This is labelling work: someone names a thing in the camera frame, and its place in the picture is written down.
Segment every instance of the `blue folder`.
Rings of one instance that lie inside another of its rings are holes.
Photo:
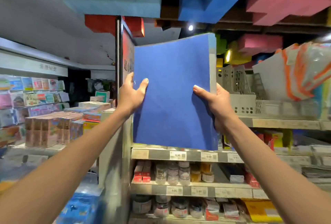
[[[134,114],[133,141],[149,145],[217,150],[213,116],[196,84],[216,92],[216,38],[212,33],[138,46],[134,88],[149,79],[145,99]]]

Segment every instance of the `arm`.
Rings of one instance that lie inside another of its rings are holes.
[[[231,141],[240,157],[256,176],[287,224],[329,223],[329,196],[280,160],[234,113],[230,95],[219,84],[217,94],[194,86],[215,115],[215,127]]]
[[[133,73],[120,89],[115,112],[29,173],[0,197],[3,224],[47,224],[59,215],[110,138],[142,103],[148,85],[132,88]]]

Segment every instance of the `blue notebook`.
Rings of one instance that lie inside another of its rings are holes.
[[[212,33],[135,47],[134,88],[149,79],[133,118],[133,141],[150,145],[217,150],[217,133],[196,84],[216,92],[216,38]]]

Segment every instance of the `hand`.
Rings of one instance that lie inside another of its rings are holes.
[[[207,100],[210,111],[215,116],[215,128],[217,131],[224,131],[224,122],[230,118],[235,117],[236,114],[230,104],[230,94],[216,83],[216,94],[210,93],[205,89],[195,85],[193,91],[196,95]]]
[[[128,74],[119,89],[117,110],[124,110],[128,116],[131,115],[143,102],[147,85],[148,79],[145,78],[141,82],[138,90],[135,90],[133,88],[133,72]]]

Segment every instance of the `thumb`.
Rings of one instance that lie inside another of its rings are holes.
[[[201,88],[201,87],[199,87],[197,85],[193,86],[193,91],[194,91],[194,93],[196,95],[204,98],[207,101],[210,101],[213,98],[213,94],[212,93],[206,91],[205,89],[203,89],[203,88]]]
[[[145,78],[145,79],[141,82],[141,84],[140,84],[138,90],[141,91],[141,93],[143,93],[143,94],[145,95],[147,86],[148,86],[148,78]]]

